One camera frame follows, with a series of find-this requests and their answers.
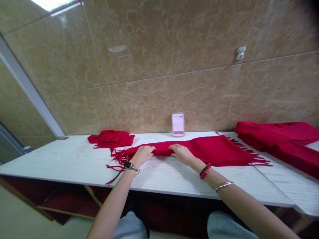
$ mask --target white table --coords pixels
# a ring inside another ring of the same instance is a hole
[[[203,136],[217,136],[215,132],[187,132],[174,138],[171,133],[135,134],[132,147],[153,142],[183,141]],[[93,149],[88,135],[69,136],[56,140],[0,167],[0,174],[91,186],[105,185],[117,172],[107,169],[111,162],[109,149]],[[252,166],[215,167],[229,180],[265,205],[293,207],[295,203]],[[191,168],[173,157],[152,157],[141,167],[131,185],[132,190],[219,199],[218,195]]]
[[[273,167],[254,167],[296,204],[296,210],[310,216],[319,216],[319,180],[266,152],[260,152],[248,146],[234,132],[220,132],[218,134],[238,140],[239,143],[244,144],[248,149],[270,160]],[[319,142],[309,144],[308,147],[319,151]]]

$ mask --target crumpled red scarf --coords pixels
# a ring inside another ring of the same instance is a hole
[[[236,133],[246,144],[319,179],[319,152],[305,145],[319,140],[319,129],[306,122],[257,124],[238,122]]]
[[[133,144],[134,134],[130,135],[126,131],[104,130],[99,135],[91,135],[87,139],[90,143],[96,143],[95,148],[111,148],[113,153],[114,148],[124,147]]]
[[[154,155],[170,156],[174,151],[169,149],[168,147],[176,143],[187,147],[195,157],[201,159],[203,162],[210,163],[212,166],[216,167],[251,166],[251,163],[259,163],[257,165],[272,166],[268,164],[269,161],[259,157],[258,154],[254,154],[252,150],[238,147],[242,145],[240,145],[237,141],[230,141],[224,135],[200,137],[189,141],[168,141],[142,144],[140,146],[132,147],[118,152],[115,150],[115,153],[111,154],[111,156],[113,157],[113,160],[118,160],[118,162],[123,165],[125,161],[130,161],[135,155],[138,148],[143,145],[154,146],[156,148],[152,152]],[[119,172],[118,175],[107,184],[112,183],[125,169],[122,166],[107,165],[107,167]]]

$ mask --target pink card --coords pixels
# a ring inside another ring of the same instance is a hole
[[[173,135],[173,137],[185,136],[184,113],[173,113],[172,114],[172,135]]]

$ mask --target bracelet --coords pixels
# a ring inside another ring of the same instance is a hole
[[[203,179],[207,176],[207,174],[208,174],[208,172],[209,172],[209,169],[210,169],[210,163],[207,164],[206,167],[205,167],[205,168],[202,170],[202,172],[199,174],[199,178],[203,180]]]
[[[222,186],[219,186],[218,188],[216,188],[216,189],[215,189],[215,192],[218,192],[218,191],[221,190],[222,188],[225,188],[225,187],[227,187],[227,186],[229,186],[229,185],[232,185],[232,184],[234,184],[233,181],[227,182],[227,183],[223,184]]]
[[[138,174],[140,173],[140,170],[139,170],[138,168],[136,168],[136,167],[134,166],[134,164],[132,164],[131,162],[126,161],[126,162],[124,162],[124,165],[123,165],[123,166],[124,166],[125,168],[134,170],[134,171],[136,172],[136,175],[138,175]]]

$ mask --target table leg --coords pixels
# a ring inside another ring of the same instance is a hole
[[[313,223],[316,219],[314,217],[310,217],[307,215],[302,215],[302,218],[300,218],[298,221],[296,221],[291,229],[294,233],[298,234],[305,228],[307,228],[311,223]]]
[[[273,213],[278,217],[281,218],[286,212],[288,212],[290,208],[288,207],[279,207]]]

